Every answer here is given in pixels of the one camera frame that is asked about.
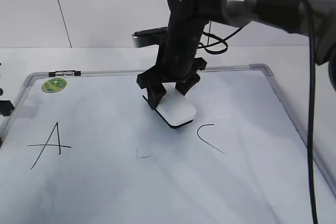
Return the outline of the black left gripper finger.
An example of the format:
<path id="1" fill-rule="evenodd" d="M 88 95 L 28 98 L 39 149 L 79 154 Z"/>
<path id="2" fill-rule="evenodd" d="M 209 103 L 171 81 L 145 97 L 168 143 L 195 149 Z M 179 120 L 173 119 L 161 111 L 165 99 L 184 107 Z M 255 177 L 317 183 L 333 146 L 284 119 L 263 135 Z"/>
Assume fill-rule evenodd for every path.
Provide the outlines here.
<path id="1" fill-rule="evenodd" d="M 15 107 L 10 100 L 0 100 L 0 114 L 2 116 L 10 116 L 14 109 Z"/>

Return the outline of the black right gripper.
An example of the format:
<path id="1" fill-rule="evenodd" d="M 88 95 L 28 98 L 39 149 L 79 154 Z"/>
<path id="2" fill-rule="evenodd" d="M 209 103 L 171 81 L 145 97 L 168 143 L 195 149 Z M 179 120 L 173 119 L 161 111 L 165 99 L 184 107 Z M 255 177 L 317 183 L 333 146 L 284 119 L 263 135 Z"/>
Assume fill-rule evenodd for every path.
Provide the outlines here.
<path id="1" fill-rule="evenodd" d="M 155 65 L 138 75 L 137 84 L 146 88 L 148 104 L 156 109 L 166 95 L 162 83 L 175 82 L 175 89 L 183 96 L 200 81 L 198 69 L 204 69 L 204 60 L 193 66 L 198 44 L 207 21 L 202 18 L 174 20 L 170 18 L 165 42 L 159 45 Z"/>

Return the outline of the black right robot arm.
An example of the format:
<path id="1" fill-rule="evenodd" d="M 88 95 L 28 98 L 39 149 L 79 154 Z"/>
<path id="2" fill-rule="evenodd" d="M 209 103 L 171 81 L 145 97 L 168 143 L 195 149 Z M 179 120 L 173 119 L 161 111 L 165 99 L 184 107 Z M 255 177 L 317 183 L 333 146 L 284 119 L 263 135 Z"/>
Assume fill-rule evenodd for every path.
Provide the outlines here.
<path id="1" fill-rule="evenodd" d="M 237 28 L 257 22 L 311 37 L 315 63 L 329 65 L 330 82 L 335 84 L 335 0 L 167 0 L 167 4 L 167 27 L 135 33 L 159 46 L 155 65 L 137 77 L 142 89 L 175 82 L 185 93 L 194 85 L 192 76 L 204 68 L 195 55 L 208 22 Z"/>

